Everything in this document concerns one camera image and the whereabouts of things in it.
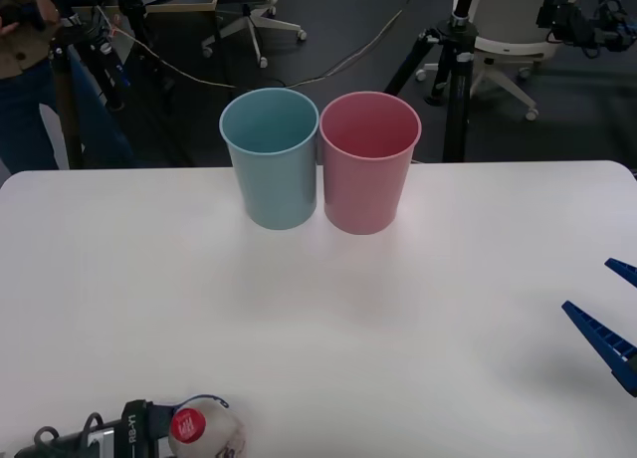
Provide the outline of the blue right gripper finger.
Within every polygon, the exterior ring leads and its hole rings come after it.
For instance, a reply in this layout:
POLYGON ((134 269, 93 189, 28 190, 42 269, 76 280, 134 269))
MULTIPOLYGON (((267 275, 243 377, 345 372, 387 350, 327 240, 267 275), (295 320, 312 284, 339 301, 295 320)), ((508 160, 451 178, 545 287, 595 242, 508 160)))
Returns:
POLYGON ((637 269, 635 266, 614 258, 607 259, 604 265, 633 287, 637 287, 637 269))
POLYGON ((562 309, 631 395, 636 395, 636 346, 594 317, 566 301, 562 309))

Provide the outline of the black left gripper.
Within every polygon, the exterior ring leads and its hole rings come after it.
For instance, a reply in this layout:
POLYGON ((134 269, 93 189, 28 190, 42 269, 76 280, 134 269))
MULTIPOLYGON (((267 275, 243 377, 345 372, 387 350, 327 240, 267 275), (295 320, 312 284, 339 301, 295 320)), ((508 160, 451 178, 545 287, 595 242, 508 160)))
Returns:
POLYGON ((143 399, 130 401, 121 415, 121 456, 158 457, 159 441, 168 436, 173 414, 186 408, 211 414, 228 410, 230 405, 224 398, 210 393, 190 396, 175 405, 155 404, 143 399))

